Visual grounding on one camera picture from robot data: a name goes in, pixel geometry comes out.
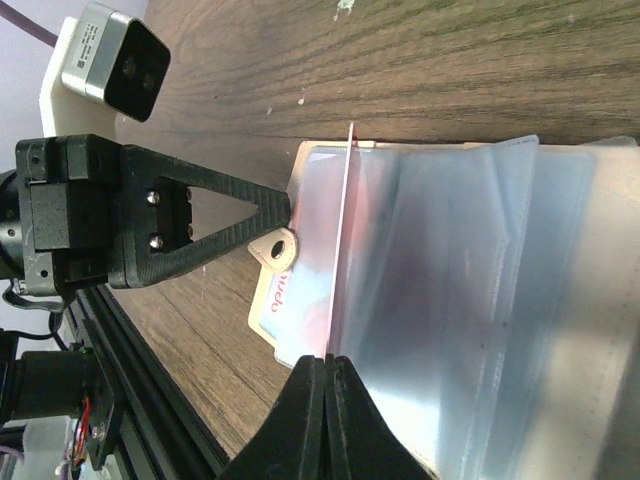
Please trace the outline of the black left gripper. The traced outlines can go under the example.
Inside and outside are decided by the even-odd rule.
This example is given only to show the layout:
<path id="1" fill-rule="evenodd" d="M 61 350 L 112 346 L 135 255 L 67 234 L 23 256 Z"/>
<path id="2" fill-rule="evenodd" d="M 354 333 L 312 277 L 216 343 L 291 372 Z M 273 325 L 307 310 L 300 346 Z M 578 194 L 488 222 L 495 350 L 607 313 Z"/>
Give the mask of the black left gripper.
<path id="1" fill-rule="evenodd" d="M 155 285 L 291 216 L 282 190 L 94 134 L 21 140 L 15 160 L 1 176 L 1 277 L 32 296 Z"/>

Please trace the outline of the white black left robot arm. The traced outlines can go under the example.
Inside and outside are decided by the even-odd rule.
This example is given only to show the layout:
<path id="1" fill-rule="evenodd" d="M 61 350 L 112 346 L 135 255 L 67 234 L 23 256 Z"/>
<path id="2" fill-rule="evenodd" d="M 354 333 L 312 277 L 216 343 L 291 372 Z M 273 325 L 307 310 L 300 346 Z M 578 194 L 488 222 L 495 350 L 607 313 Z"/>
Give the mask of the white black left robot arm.
<path id="1" fill-rule="evenodd" d="M 53 326 L 81 290 L 182 276 L 291 215 L 283 191 L 95 134 L 22 140 L 15 158 L 1 177 L 2 297 Z M 2 421 L 77 416 L 67 467 L 102 464 L 110 449 L 89 429 L 116 428 L 121 395 L 92 353 L 19 353 L 20 339 L 1 334 Z"/>

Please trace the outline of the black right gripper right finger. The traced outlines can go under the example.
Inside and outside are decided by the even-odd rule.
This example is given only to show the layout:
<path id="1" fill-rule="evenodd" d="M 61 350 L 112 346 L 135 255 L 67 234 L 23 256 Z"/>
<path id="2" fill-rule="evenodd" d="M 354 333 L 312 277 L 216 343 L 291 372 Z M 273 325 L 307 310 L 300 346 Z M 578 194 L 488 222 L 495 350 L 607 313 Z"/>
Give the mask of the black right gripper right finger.
<path id="1" fill-rule="evenodd" d="M 325 358 L 324 477 L 431 479 L 394 436 L 351 360 Z"/>

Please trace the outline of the beige leather card holder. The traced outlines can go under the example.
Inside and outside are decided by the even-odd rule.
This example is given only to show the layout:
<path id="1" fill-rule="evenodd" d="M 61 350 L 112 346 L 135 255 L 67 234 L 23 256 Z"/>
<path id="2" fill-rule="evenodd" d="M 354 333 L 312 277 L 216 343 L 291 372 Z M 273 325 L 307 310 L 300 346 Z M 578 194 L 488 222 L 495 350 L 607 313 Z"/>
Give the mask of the beige leather card holder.
<path id="1" fill-rule="evenodd" d="M 259 325 L 276 274 L 329 273 L 348 141 L 306 141 L 285 233 L 251 246 Z M 351 359 L 442 479 L 639 475 L 639 146 L 357 141 L 344 315 Z"/>

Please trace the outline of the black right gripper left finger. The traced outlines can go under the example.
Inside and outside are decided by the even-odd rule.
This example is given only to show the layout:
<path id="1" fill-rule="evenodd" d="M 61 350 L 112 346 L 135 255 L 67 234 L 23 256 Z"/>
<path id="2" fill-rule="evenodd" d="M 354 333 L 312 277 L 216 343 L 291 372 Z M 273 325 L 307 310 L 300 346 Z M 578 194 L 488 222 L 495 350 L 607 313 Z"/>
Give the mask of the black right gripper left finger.
<path id="1" fill-rule="evenodd" d="M 219 477 L 318 479 L 324 388 L 324 361 L 301 357 L 261 427 Z"/>

